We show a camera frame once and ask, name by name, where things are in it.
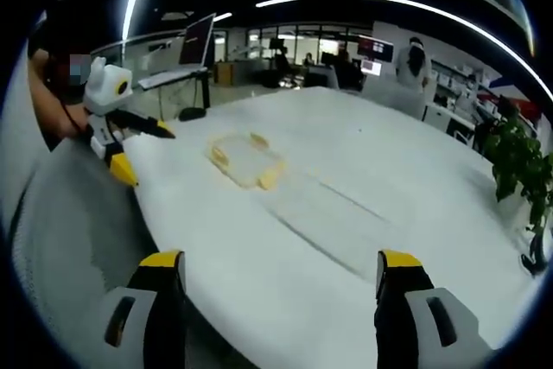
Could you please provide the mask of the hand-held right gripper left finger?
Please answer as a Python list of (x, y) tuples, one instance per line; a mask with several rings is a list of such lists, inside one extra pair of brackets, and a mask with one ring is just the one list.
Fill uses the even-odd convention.
[(102, 297), (92, 313), (94, 368), (186, 366), (185, 270), (183, 251), (157, 252)]

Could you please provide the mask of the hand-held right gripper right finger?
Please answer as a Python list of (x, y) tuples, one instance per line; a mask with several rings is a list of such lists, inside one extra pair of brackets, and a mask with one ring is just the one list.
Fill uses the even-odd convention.
[(475, 314), (406, 252), (378, 253), (378, 368), (482, 368), (492, 349)]

